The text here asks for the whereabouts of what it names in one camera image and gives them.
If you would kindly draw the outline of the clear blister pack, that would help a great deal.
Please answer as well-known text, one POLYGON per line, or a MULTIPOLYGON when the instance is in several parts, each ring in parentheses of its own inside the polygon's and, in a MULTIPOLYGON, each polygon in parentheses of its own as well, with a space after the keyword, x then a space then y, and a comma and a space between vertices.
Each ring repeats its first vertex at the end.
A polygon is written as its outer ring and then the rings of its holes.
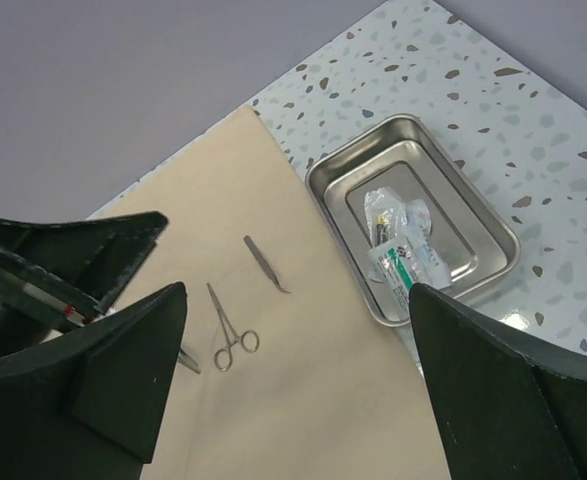
POLYGON ((406 225, 406 204, 390 187, 368 191, 364 213, 372 247, 395 238, 406 225))

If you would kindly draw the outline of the long tweezers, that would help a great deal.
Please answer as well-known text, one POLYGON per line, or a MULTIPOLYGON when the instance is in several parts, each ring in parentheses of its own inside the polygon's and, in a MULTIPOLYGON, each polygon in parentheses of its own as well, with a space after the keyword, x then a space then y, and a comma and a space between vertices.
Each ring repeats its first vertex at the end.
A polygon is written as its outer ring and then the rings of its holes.
POLYGON ((184 347, 179 348, 177 361, 195 374, 199 375, 201 373, 201 368, 198 362, 186 351, 184 347))

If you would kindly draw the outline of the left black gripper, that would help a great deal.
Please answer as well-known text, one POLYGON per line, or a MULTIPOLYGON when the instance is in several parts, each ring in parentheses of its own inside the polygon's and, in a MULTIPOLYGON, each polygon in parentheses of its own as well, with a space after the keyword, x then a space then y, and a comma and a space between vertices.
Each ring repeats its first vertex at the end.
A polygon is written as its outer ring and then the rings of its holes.
POLYGON ((0 218, 0 350, 107 312, 167 226, 158 211, 57 224, 0 218))

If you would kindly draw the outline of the curved tweezers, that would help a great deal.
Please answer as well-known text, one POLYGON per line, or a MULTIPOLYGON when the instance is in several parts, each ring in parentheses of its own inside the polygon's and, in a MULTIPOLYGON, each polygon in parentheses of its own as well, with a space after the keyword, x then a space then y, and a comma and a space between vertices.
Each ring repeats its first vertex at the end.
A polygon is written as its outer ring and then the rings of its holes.
POLYGON ((244 241, 244 244, 246 245, 246 247, 251 252, 254 259, 256 260, 256 262, 258 263, 258 265, 260 266, 260 268, 262 269, 263 273, 274 284, 274 286, 280 292, 290 294, 290 291, 282 286, 282 284, 279 281, 279 278, 277 277, 275 270, 272 268, 272 266, 268 262, 267 258, 264 256, 264 254, 261 252, 261 250, 255 244, 254 240, 249 235, 245 235, 243 237, 243 241, 244 241))

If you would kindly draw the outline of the stainless steel tray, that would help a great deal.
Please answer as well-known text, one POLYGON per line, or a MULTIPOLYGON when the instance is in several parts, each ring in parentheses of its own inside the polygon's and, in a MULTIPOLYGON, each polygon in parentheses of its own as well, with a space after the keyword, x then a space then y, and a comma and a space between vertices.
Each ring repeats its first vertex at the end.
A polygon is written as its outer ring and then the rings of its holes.
POLYGON ((415 116, 391 116, 318 161, 306 187, 373 318, 409 322, 369 251, 403 237, 416 279, 462 300, 510 272, 520 242, 415 116))

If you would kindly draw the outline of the hemostat forceps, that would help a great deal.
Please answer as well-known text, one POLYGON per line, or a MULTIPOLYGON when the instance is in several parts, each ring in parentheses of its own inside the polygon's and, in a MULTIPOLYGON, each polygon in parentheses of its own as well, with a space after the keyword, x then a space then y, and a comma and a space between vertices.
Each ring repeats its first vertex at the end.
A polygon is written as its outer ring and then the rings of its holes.
POLYGON ((239 345, 247 353, 256 353, 260 347, 260 338, 257 332, 251 329, 239 333, 231 323, 217 293, 210 283, 207 284, 207 290, 216 310, 224 336, 224 345, 214 353, 213 361, 219 371, 227 372, 233 365, 233 348, 239 345))

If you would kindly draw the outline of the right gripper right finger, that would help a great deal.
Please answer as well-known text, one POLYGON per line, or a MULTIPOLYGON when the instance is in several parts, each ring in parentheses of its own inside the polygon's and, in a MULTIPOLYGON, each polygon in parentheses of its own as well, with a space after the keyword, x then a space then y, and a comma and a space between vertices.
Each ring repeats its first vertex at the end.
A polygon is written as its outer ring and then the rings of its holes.
POLYGON ((587 355, 425 284, 411 324, 454 479, 587 479, 587 355))

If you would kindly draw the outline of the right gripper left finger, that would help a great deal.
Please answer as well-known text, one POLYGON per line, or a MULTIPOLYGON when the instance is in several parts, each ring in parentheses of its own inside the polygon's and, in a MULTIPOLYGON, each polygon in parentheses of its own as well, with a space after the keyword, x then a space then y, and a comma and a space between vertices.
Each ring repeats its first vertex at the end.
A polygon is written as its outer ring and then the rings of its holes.
POLYGON ((153 460, 187 316, 175 282, 0 357, 0 479, 138 479, 153 460))

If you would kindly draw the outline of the green white suture packet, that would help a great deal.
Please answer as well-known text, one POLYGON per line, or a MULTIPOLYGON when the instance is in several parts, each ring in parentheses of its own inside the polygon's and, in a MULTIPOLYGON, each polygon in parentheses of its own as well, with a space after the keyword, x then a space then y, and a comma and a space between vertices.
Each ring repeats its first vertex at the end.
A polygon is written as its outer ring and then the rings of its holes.
POLYGON ((415 284, 443 289, 452 283, 448 265, 426 240, 413 245, 398 236, 370 249, 367 257, 387 286, 401 320, 410 318, 409 294, 415 284))

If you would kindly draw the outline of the small clear foil packet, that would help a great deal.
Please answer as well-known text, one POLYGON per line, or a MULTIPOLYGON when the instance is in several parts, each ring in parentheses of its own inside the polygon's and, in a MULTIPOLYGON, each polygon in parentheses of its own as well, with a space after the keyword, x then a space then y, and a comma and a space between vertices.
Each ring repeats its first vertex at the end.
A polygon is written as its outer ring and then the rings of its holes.
POLYGON ((406 205, 408 239, 413 246, 429 242, 432 218, 429 207, 422 199, 412 200, 406 205))

